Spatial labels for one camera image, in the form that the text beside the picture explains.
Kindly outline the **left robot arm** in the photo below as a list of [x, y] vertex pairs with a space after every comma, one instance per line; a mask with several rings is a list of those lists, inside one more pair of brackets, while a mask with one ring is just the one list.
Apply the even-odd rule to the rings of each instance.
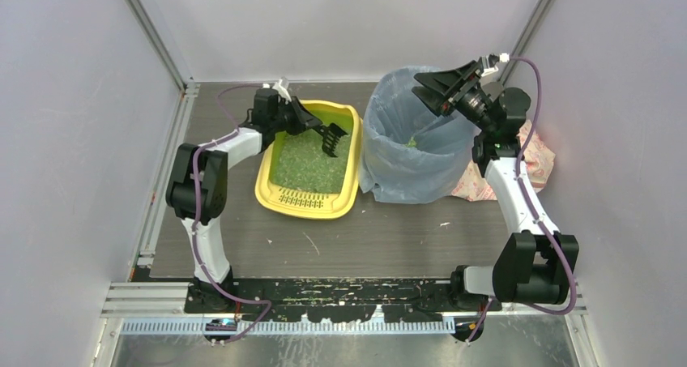
[[302, 134], [309, 130], [326, 133], [322, 120], [297, 97], [261, 88], [255, 92], [245, 120], [230, 133], [177, 148], [165, 201], [182, 222], [194, 258], [186, 312], [222, 312], [242, 301], [230, 289], [233, 270], [224, 252], [220, 227], [230, 168], [266, 151], [279, 133]]

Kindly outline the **black litter scoop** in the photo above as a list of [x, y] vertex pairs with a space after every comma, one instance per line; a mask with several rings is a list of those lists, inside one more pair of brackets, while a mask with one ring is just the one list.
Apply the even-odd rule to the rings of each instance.
[[339, 141], [348, 133], [335, 123], [328, 126], [323, 124], [315, 126], [313, 130], [322, 137], [322, 151], [329, 157], [335, 158], [335, 150]]

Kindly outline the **yellow litter box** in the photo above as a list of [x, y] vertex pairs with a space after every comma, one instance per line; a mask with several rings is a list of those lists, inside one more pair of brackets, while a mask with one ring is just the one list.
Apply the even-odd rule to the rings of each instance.
[[324, 124], [335, 123], [342, 127], [351, 139], [347, 147], [340, 144], [336, 152], [339, 160], [347, 162], [342, 188], [336, 193], [320, 193], [290, 189], [275, 183], [275, 171], [279, 167], [279, 158], [287, 138], [286, 133], [280, 132], [263, 153], [254, 187], [255, 198], [265, 208], [287, 216], [333, 220], [348, 213], [356, 200], [363, 121], [351, 105], [326, 100], [303, 100], [302, 104]]

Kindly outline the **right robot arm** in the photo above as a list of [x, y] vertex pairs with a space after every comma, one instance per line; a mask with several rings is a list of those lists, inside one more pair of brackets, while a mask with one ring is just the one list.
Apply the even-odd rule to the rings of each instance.
[[525, 145], [518, 134], [531, 97], [516, 87], [491, 97], [482, 87], [482, 80], [506, 60], [504, 54], [492, 54], [453, 70], [413, 77], [417, 85], [412, 92], [431, 113], [460, 113], [479, 129], [472, 160], [496, 195], [510, 234], [491, 267], [457, 268], [458, 291], [567, 314], [578, 295], [573, 271], [579, 245], [548, 217], [527, 174]]

